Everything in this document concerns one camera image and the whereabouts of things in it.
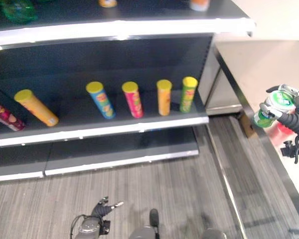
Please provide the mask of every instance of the metal shelf edge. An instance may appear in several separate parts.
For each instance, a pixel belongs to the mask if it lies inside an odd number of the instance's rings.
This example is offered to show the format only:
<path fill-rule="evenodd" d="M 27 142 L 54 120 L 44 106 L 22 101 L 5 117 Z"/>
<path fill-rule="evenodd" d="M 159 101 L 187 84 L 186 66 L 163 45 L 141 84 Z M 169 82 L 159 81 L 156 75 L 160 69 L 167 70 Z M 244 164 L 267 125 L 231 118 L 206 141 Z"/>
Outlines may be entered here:
<path fill-rule="evenodd" d="M 18 173 L 10 175 L 1 175 L 0 181 L 25 179 L 25 178 L 43 178 L 43 172 L 31 172 L 31 173 Z"/>
<path fill-rule="evenodd" d="M 35 46 L 46 41 L 70 39 L 128 40 L 142 36 L 173 34 L 252 32 L 256 25 L 250 18 L 179 19 L 179 20 L 115 20 L 64 24 L 0 31 L 0 50 L 26 44 Z"/>
<path fill-rule="evenodd" d="M 85 164 L 85 165 L 74 166 L 74 167 L 46 170 L 45 175 L 49 176 L 55 174 L 73 173 L 73 172 L 93 170 L 93 169 L 95 170 L 101 168 L 110 168 L 110 167 L 122 166 L 122 165 L 134 164 L 134 163 L 153 162 L 153 161 L 164 160 L 164 159 L 179 158 L 185 156 L 195 156 L 198 154 L 199 154 L 198 150 L 191 150 L 191 151 L 184 151 L 184 152 L 166 153 L 166 154 L 151 155 L 151 156 L 144 156 L 144 157 L 131 158 L 131 159 L 123 159 L 123 160 L 104 162 L 104 163 Z"/>
<path fill-rule="evenodd" d="M 102 136 L 107 134 L 116 133 L 128 133 L 128 132 L 145 132 L 152 129 L 161 128 L 172 128 L 178 126 L 190 126 L 208 123 L 209 118 L 206 117 L 196 117 L 188 119 L 176 119 L 167 121 L 157 121 L 148 123 L 136 123 L 127 124 L 120 126 L 102 127 L 102 128 L 91 128 L 83 130 L 73 130 L 73 131 L 61 131 L 55 133 L 38 134 L 31 136 L 21 136 L 13 138 L 0 139 L 0 147 L 13 146 L 13 145 L 26 145 L 29 143 L 41 143 L 41 142 L 51 142 L 58 140 L 68 139 L 83 139 L 84 137 L 91 136 Z"/>

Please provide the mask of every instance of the black shelf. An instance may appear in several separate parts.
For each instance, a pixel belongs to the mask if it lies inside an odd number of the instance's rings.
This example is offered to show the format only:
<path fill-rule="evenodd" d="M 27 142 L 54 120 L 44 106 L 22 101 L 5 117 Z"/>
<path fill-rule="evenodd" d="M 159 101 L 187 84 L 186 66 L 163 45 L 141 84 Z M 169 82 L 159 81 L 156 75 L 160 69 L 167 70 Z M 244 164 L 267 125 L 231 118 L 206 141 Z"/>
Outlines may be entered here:
<path fill-rule="evenodd" d="M 0 149 L 0 181 L 41 178 L 52 144 Z"/>
<path fill-rule="evenodd" d="M 198 153 L 191 127 L 0 148 L 0 181 L 40 178 Z"/>
<path fill-rule="evenodd" d="M 56 102 L 59 108 L 59 124 L 47 127 L 28 113 L 26 128 L 22 131 L 14 132 L 5 125 L 0 125 L 0 147 L 144 132 L 203 124 L 209 121 L 198 92 L 195 94 L 191 111 L 182 113 L 179 111 L 181 90 L 172 91 L 171 112 L 168 116 L 158 114 L 157 92 L 144 92 L 141 98 L 145 114 L 141 119 L 132 117 L 123 94 L 111 95 L 109 98 L 116 111 L 114 119 L 104 119 L 89 96 L 60 101 Z"/>
<path fill-rule="evenodd" d="M 54 143 L 45 174 L 198 155 L 191 127 Z"/>
<path fill-rule="evenodd" d="M 9 22 L 0 11 L 0 50 L 59 43 L 173 38 L 215 32 L 252 32 L 255 23 L 230 0 L 211 0 L 208 11 L 189 1 L 119 0 L 102 8 L 97 0 L 37 4 L 38 20 Z"/>
<path fill-rule="evenodd" d="M 24 27 L 104 22 L 113 20 L 214 19 L 248 17 L 230 0 L 212 0 L 206 12 L 189 8 L 181 0 L 118 0 L 118 6 L 103 8 L 97 0 L 54 0 L 35 3 L 38 19 L 26 25 L 10 22 L 0 10 L 0 31 Z"/>

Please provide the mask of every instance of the black wire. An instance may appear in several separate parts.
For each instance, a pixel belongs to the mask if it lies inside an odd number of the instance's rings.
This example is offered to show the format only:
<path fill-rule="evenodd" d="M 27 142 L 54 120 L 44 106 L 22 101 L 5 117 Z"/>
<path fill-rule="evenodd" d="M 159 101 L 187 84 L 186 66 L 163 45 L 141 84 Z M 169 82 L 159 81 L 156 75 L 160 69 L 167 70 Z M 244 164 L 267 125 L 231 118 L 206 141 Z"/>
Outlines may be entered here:
<path fill-rule="evenodd" d="M 70 239 L 72 239 L 72 236 L 73 236 L 73 229 L 74 229 L 74 226 L 77 224 L 78 220 L 80 219 L 80 217 L 83 217 L 84 219 L 87 219 L 87 218 L 98 218 L 100 219 L 101 221 L 101 228 L 103 228 L 103 225 L 104 225 L 104 222 L 103 222 L 103 218 L 100 216 L 100 214 L 98 212 L 96 212 L 97 215 L 96 216 L 93 216 L 93 215 L 85 215 L 85 214 L 81 214 L 81 215 L 78 215 L 76 216 L 72 223 L 71 223 L 71 229 L 70 229 Z"/>
<path fill-rule="evenodd" d="M 295 164 L 298 163 L 298 152 L 299 152 L 299 135 L 295 138 L 295 145 L 296 145 L 296 151 L 295 151 Z"/>
<path fill-rule="evenodd" d="M 73 219 L 73 221 L 71 223 L 71 229 L 70 229 L 70 239 L 72 239 L 74 226 L 76 225 L 76 223 L 78 222 L 78 220 L 80 219 L 80 217 L 86 217 L 86 215 L 81 214 L 81 215 L 76 216 Z"/>

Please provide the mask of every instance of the striped carpet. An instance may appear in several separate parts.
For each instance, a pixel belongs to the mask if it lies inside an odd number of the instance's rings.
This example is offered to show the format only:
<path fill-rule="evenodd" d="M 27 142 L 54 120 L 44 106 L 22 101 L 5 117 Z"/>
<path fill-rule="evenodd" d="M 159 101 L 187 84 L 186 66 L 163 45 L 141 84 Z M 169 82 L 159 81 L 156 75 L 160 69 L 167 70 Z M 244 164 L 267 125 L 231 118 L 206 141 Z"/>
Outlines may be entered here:
<path fill-rule="evenodd" d="M 248 238 L 299 238 L 299 218 L 257 138 L 246 139 L 232 117 L 210 128 Z M 198 157 L 0 183 L 0 239 L 67 239 L 72 219 L 102 196 L 125 204 L 107 216 L 108 239 L 128 238 L 157 208 L 161 238 L 195 239 L 202 215 L 230 239 L 240 239 L 205 126 L 195 128 Z"/>

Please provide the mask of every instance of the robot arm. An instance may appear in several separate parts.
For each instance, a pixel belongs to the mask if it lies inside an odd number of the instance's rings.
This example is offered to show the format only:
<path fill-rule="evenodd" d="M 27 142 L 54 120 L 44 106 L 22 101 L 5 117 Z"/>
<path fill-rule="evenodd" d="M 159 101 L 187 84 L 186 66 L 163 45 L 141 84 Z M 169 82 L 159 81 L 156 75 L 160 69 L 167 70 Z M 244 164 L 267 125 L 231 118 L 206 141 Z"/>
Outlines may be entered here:
<path fill-rule="evenodd" d="M 267 113 L 269 116 L 277 119 L 281 124 L 291 129 L 293 132 L 297 134 L 295 139 L 295 145 L 292 145 L 291 141 L 286 141 L 285 148 L 281 148 L 281 152 L 283 156 L 288 156 L 290 158 L 295 158 L 295 163 L 298 162 L 299 155 L 299 90 L 293 87 L 290 87 L 286 84 L 282 84 L 280 86 L 275 86 L 267 90 L 268 93 L 280 90 L 290 94 L 293 97 L 293 102 L 296 106 L 295 113 L 287 114 L 281 112 L 274 107 L 268 106 L 266 103 L 261 103 L 260 108 L 262 111 Z"/>
<path fill-rule="evenodd" d="M 260 108 L 262 111 L 266 112 L 271 117 L 277 119 L 284 126 L 290 128 L 296 134 L 299 134 L 299 90 L 286 84 L 282 84 L 280 86 L 275 86 L 267 90 L 268 93 L 279 90 L 284 91 L 293 97 L 293 102 L 296 106 L 296 111 L 294 114 L 287 114 L 281 112 L 271 106 L 266 105 L 265 103 L 260 104 Z"/>
<path fill-rule="evenodd" d="M 71 225 L 70 238 L 72 238 L 73 228 L 81 216 L 84 220 L 75 239 L 97 239 L 100 235 L 107 235 L 110 231 L 111 222 L 103 220 L 103 217 L 110 213 L 114 208 L 123 205 L 123 202 L 118 202 L 115 205 L 106 206 L 108 201 L 108 197 L 104 197 L 94 207 L 91 215 L 77 216 Z"/>

